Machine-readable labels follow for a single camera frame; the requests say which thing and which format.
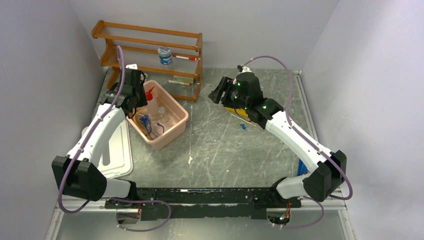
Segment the amber rubber tubing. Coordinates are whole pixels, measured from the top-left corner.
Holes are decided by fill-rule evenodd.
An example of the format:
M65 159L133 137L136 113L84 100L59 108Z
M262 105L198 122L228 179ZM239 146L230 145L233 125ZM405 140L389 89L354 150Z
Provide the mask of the amber rubber tubing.
M152 135L152 133L153 133L153 127L152 127L152 123L151 123L150 117L148 115L145 115L145 114L139 114L137 116L137 119L138 119L141 127L144 128L145 135L150 140L154 140L155 137Z

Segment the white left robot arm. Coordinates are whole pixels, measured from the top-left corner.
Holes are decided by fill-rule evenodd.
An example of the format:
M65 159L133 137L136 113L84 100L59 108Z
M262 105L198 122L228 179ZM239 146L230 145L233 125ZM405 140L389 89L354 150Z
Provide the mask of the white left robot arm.
M114 83L101 97L95 117L77 144L65 156L56 156L52 161L60 196L88 201L118 198L126 208L138 203L139 194L133 181L107 178L98 169L117 127L135 109L147 105L145 74L127 68L122 76L124 83Z

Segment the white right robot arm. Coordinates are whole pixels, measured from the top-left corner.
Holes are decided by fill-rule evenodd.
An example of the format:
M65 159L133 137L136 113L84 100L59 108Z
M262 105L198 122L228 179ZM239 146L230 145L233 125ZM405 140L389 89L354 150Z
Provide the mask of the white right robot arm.
M222 77L208 98L226 108L244 110L251 122L279 138L305 164L307 174L281 180L270 193L275 207L282 207L292 197L309 196L323 202L346 181L347 156L320 144L287 116L277 101L264 97L254 73L243 72L235 79Z

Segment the red cap squeeze bottle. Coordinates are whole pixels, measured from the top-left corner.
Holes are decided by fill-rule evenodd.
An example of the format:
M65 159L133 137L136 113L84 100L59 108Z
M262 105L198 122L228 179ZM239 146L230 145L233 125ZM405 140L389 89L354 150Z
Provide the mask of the red cap squeeze bottle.
M147 100L147 113L152 117L152 118L156 118L159 114L159 105L158 105L158 101L157 98L154 96L153 94L153 90L155 89L155 87L153 86L152 88L150 88L146 93L145 93L145 97Z

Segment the blue safety glasses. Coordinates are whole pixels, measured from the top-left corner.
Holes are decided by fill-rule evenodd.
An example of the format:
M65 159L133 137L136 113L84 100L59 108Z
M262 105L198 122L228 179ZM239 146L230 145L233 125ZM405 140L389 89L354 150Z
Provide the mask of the blue safety glasses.
M153 120L150 116L149 118L151 121L151 126L153 128L152 135L154 136L154 138L158 138L165 132L165 127L162 124L160 124L158 121Z

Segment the small glass jar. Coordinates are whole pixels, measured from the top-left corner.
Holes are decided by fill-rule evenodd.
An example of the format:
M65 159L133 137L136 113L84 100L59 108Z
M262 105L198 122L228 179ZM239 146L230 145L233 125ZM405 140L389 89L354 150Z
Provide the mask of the small glass jar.
M161 124L165 124L169 122L170 116L169 116L168 110L164 106L160 106L158 108L158 114L159 114L159 122Z

